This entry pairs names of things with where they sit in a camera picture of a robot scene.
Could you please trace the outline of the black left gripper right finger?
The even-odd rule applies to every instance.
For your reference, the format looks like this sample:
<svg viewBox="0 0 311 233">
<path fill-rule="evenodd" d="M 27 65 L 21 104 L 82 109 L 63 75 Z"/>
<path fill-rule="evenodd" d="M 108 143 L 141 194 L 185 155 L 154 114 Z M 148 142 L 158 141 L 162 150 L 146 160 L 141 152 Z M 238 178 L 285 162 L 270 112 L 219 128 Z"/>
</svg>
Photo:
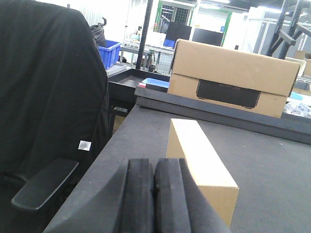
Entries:
<svg viewBox="0 0 311 233">
<path fill-rule="evenodd" d="M 160 159 L 155 169 L 157 233 L 229 233 L 195 184 L 184 159 Z"/>
</svg>

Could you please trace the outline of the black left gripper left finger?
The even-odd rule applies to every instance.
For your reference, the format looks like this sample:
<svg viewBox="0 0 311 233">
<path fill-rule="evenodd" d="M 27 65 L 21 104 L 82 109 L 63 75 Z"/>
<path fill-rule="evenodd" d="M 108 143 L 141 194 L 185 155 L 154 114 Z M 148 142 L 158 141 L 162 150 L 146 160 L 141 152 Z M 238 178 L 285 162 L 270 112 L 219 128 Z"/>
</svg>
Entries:
<svg viewBox="0 0 311 233">
<path fill-rule="evenodd" d="M 87 203 L 47 233 L 154 232 L 153 169 L 148 159 L 124 161 Z"/>
</svg>

